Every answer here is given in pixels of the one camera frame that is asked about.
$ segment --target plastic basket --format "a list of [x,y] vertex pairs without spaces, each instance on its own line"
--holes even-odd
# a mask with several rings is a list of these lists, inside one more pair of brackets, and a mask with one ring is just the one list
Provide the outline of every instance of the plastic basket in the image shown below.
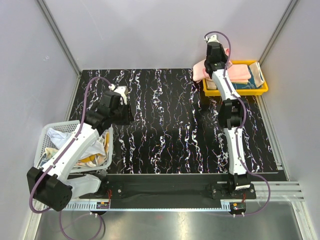
[[[77,125],[80,122],[78,120],[75,121],[64,121],[64,122],[57,122],[57,123],[51,123],[46,125],[41,132],[38,146],[36,148],[35,157],[34,157],[34,166],[37,167],[40,163],[40,158],[45,152],[45,148],[56,148],[55,145],[51,142],[50,138],[47,135],[48,129],[53,128],[54,130],[58,130],[63,133],[71,133],[73,132]],[[112,162],[112,153],[114,148],[114,129],[110,127],[108,129],[109,132],[109,148],[108,148],[108,158],[107,160],[101,165],[97,167],[82,167],[78,169],[72,169],[70,173],[82,173],[82,172],[88,172],[88,171],[96,171],[96,170],[102,170],[107,169],[111,162]]]
[[[233,64],[246,64],[246,65],[251,65],[255,62],[256,61],[254,61],[254,60],[232,61]],[[208,97],[221,96],[218,89],[210,90],[207,88],[206,80],[203,80],[202,82],[203,82],[204,95],[206,95]],[[237,89],[236,92],[241,96],[258,96],[258,95],[262,95],[263,93],[267,92],[268,90],[269,90],[269,88],[268,88],[267,82],[264,81],[264,84],[259,89]]]

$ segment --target black table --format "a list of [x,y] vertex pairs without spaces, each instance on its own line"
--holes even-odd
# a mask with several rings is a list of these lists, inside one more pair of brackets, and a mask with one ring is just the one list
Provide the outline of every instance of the black table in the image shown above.
[[[113,162],[109,174],[227,173],[228,147],[218,125],[220,97],[206,97],[191,69],[84,70],[70,120],[80,120],[85,88],[101,76],[128,86],[135,121],[114,126]],[[97,80],[89,91],[88,108],[107,85]],[[246,97],[248,116],[243,147],[248,168],[278,172],[256,97]]]

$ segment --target pink towel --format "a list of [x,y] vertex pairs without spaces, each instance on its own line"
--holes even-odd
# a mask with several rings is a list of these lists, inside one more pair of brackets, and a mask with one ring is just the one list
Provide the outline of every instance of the pink towel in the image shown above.
[[[230,52],[229,48],[225,48],[224,52],[228,56]],[[231,66],[232,62],[229,61],[228,68],[230,68]],[[202,79],[211,79],[209,74],[206,72],[205,60],[202,60],[193,66],[193,81],[195,81],[198,84],[202,81]]]
[[251,78],[248,66],[245,64],[235,64],[228,69],[228,75],[231,82],[239,82]]
[[[229,55],[229,49],[226,48],[225,54]],[[233,83],[248,83],[248,79],[251,78],[248,66],[245,64],[233,65],[231,61],[228,63],[228,75],[230,81]],[[202,79],[211,80],[209,74],[206,72],[205,60],[198,62],[193,66],[193,81],[200,83]]]

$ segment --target white wall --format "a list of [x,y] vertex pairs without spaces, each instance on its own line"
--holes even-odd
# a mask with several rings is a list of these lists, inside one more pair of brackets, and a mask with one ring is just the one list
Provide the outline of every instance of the white wall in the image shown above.
[[212,30],[257,60],[289,1],[45,0],[81,69],[190,68]]
[[299,181],[320,237],[320,1],[300,1],[262,66],[264,97],[291,180]]
[[64,120],[76,75],[35,0],[0,1],[0,33],[0,232],[20,240],[41,129]]

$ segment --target folded cloth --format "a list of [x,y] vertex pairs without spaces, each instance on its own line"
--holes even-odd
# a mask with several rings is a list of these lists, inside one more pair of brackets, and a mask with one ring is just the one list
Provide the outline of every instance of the folded cloth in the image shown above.
[[256,61],[255,63],[252,63],[249,66],[249,69],[252,72],[254,83],[257,87],[260,87],[262,84],[265,83],[265,78],[264,78],[264,75],[262,74],[259,62]]
[[[58,149],[61,149],[63,145],[68,141],[70,136],[72,135],[72,133],[60,132],[60,131],[54,130],[53,128],[49,128],[46,134],[49,136],[51,142]],[[85,152],[82,154],[80,159],[82,160],[95,154],[101,154],[103,156],[106,155],[105,149],[104,149],[104,143],[99,140],[95,141],[91,146],[89,146],[85,150]]]
[[228,69],[228,76],[230,81],[233,82],[248,82],[251,78],[248,65],[246,64],[234,64]]
[[[225,48],[224,49],[225,54],[228,56],[229,55],[229,48]],[[228,63],[228,68],[231,68],[232,66],[232,62],[229,61]],[[205,68],[205,59],[198,62],[196,65],[193,66],[193,81],[196,82],[197,84],[200,83],[203,79],[211,79],[211,77],[209,76],[209,74],[206,72],[206,68]]]
[[[259,85],[259,84],[258,84],[259,86],[257,86],[257,83],[261,83],[261,82],[259,82],[260,78],[263,79],[263,81],[265,80],[263,74],[261,73],[261,71],[259,72],[260,74],[258,74],[258,80],[256,80],[256,77],[254,77],[254,74],[251,71],[251,67],[248,67],[248,70],[249,70],[249,73],[250,73],[251,77],[248,80],[247,84],[243,84],[243,83],[239,84],[239,83],[234,83],[233,82],[232,85],[233,85],[234,89],[236,89],[236,90],[240,90],[240,89],[260,89],[262,87],[262,85]],[[214,83],[214,81],[206,79],[205,82],[206,82],[207,89],[209,89],[209,90],[216,90],[217,89],[217,86]]]

